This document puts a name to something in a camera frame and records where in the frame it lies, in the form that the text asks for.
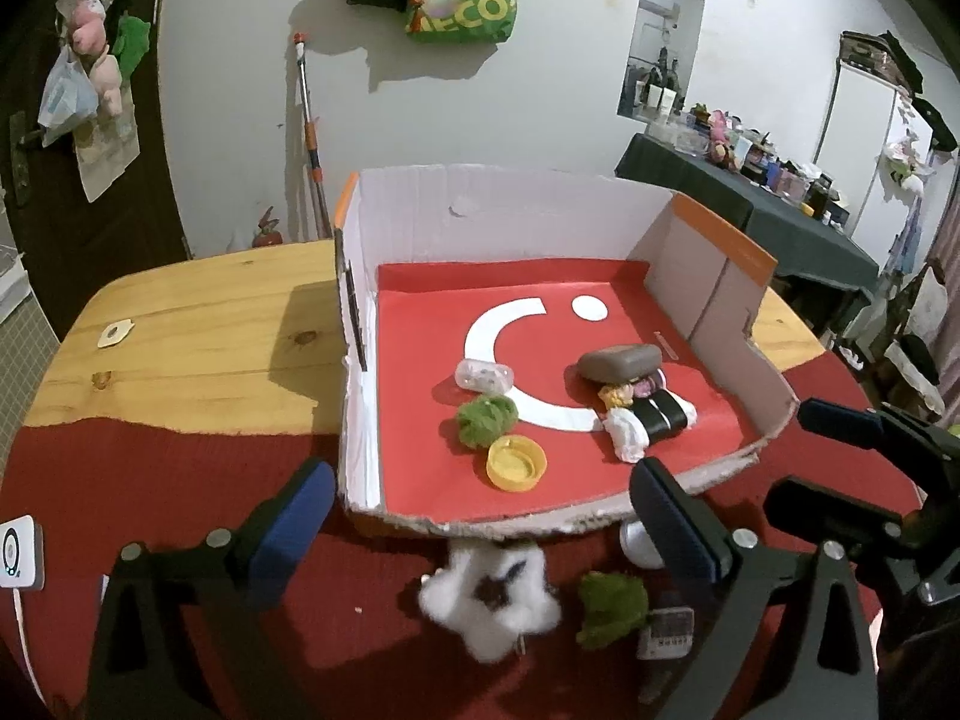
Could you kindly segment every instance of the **white smiley face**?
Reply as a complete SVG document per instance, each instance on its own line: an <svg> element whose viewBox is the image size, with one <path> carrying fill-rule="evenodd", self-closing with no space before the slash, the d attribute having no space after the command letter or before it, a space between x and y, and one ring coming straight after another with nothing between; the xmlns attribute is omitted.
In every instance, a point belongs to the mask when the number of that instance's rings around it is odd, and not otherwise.
<svg viewBox="0 0 960 720"><path fill-rule="evenodd" d="M578 295L573 298L570 307L574 314L588 322L601 322L608 314L607 305L593 295ZM493 346L496 345L501 330L517 319L534 317L536 314L546 314L544 302L540 298L511 300L483 312L467 332L464 357L496 362ZM507 396L517 404L520 419L532 425L575 433L597 433L604 429L600 418L592 409L546 403L526 394L516 385L507 392Z"/></svg>

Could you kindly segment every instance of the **black tape roll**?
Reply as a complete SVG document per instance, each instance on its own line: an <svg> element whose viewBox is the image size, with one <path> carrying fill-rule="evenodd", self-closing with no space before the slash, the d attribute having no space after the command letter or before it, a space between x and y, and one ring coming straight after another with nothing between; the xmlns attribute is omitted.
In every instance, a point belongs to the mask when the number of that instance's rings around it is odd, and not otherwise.
<svg viewBox="0 0 960 720"><path fill-rule="evenodd" d="M677 435L688 424L683 407L667 389L659 389L650 397L634 398L630 410L640 420L651 445Z"/></svg>

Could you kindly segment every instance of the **dark tablecloth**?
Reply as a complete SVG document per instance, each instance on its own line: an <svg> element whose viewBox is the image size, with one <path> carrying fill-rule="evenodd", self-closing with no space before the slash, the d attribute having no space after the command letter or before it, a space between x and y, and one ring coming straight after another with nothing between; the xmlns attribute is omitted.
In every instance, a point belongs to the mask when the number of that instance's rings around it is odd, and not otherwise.
<svg viewBox="0 0 960 720"><path fill-rule="evenodd" d="M776 257L777 276L868 295L877 285L877 263L853 241L738 173L637 134L616 174L689 194Z"/></svg>

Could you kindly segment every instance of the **green fluffy toy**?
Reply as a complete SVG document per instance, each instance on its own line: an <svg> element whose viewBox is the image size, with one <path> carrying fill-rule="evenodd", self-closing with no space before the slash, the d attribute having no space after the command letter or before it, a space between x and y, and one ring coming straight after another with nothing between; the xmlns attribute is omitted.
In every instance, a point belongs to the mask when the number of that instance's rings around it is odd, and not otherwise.
<svg viewBox="0 0 960 720"><path fill-rule="evenodd" d="M457 409L457 424L464 446L490 446L517 424L517 404L505 395L479 395Z"/></svg>
<svg viewBox="0 0 960 720"><path fill-rule="evenodd" d="M642 628L650 608L643 581L624 574L590 571L580 579L584 627L577 642L584 650L599 650Z"/></svg>

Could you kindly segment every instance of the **table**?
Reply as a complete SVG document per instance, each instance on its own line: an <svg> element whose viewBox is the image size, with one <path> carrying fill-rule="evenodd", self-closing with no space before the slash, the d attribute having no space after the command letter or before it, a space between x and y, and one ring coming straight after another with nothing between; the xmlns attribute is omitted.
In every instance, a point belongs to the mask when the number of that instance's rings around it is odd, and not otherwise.
<svg viewBox="0 0 960 720"><path fill-rule="evenodd" d="M98 349L119 319L135 323L130 336ZM754 339L780 370L824 352L772 290ZM337 434L343 356L332 242L192 260L100 290L24 423L108 416L186 433Z"/></svg>
<svg viewBox="0 0 960 720"><path fill-rule="evenodd" d="M799 276L868 298L877 285L877 263L849 238L707 160L637 134L616 174L689 194L776 257L777 276Z"/></svg>
<svg viewBox="0 0 960 720"><path fill-rule="evenodd" d="M24 608L48 697L59 693L75 704L83 695L101 574L120 546L134 539L150 547L196 544L214 527L239 525L307 454L336 457L334 436L317 442L306 435L340 427L344 349L333 274L329 242L240 252L127 276L80 315L40 386L28 414L34 427L18 437L0 488L0 517L30 512L45 528L47 586L24 594ZM131 335L98 350L102 328L125 317L136 322ZM771 290L752 331L798 396L867 405L841 362L824 354ZM895 511L916 507L891 464L804 433L795 421L761 463L707 499L728 528L750 527L771 546L805 548L763 521L766 491L789 473ZM579 576L598 567L630 570L616 533L610 536L607 530L546 544L565 622L554 635L532 638L524 659L502 667L476 664L456 637L422 621L407 603L416 578L442 564L439 539L367 541L342 512L311 547L282 609L262 622L326 717L376 715L384 695L398 720L507 720L542 714L544 706L571 716L627 716L637 705L629 646L584 654L574 642ZM0 635L16 653L16 620L4 596ZM875 600L868 594L865 603L872 616ZM772 623L746 666L752 673L771 636ZM368 689L371 679L381 690ZM616 689L597 693L600 680Z"/></svg>

